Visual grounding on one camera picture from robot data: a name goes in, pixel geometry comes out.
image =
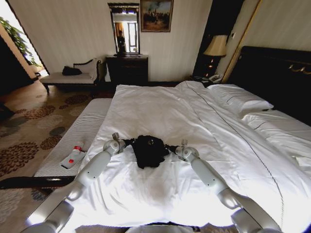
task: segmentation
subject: lamp shade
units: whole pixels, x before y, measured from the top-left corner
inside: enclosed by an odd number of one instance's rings
[[[226,35],[215,35],[212,39],[212,42],[203,54],[209,56],[225,56],[226,40]]]

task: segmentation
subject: small bottle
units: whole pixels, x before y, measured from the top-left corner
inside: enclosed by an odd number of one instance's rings
[[[82,147],[84,146],[83,142],[77,142],[73,147],[72,152],[69,156],[67,156],[60,165],[66,169],[72,168],[77,162],[79,162],[85,156],[85,152],[82,151]]]

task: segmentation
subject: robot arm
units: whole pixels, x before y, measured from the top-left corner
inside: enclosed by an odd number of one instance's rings
[[[27,219],[31,227],[23,233],[56,233],[60,232],[70,219],[73,207],[68,200],[77,200],[83,192],[99,177],[110,162],[113,154],[122,152],[123,148],[133,143],[131,140],[119,140],[118,133],[105,143],[103,151],[95,155],[79,172],[73,182],[56,189]],[[230,209],[238,209],[231,219],[241,233],[280,233],[275,221],[252,199],[234,192],[213,167],[199,158],[195,148],[186,147],[183,140],[181,147],[166,148],[178,157],[191,164],[199,178],[217,195],[223,205]]]
[[[103,151],[87,163],[73,182],[52,192],[28,217],[27,223],[31,226],[22,233],[56,233],[62,230],[73,212],[73,207],[67,200],[73,201],[81,197],[110,162],[111,156],[130,144],[130,140],[119,140],[118,133],[112,136],[114,140],[105,143]]]
[[[186,145],[187,142],[183,140],[182,146],[172,152],[191,164],[194,172],[217,195],[224,206],[229,209],[238,208],[231,219],[240,233],[281,232],[277,223],[256,202],[234,192],[208,162],[199,158],[199,152],[195,148]]]

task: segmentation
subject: dresser drawer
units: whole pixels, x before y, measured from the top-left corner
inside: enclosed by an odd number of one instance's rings
[[[148,82],[148,56],[106,58],[111,82],[114,85],[146,85]]]

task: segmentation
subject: painting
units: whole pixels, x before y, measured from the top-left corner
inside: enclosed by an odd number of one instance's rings
[[[173,0],[140,0],[141,31],[171,31]]]

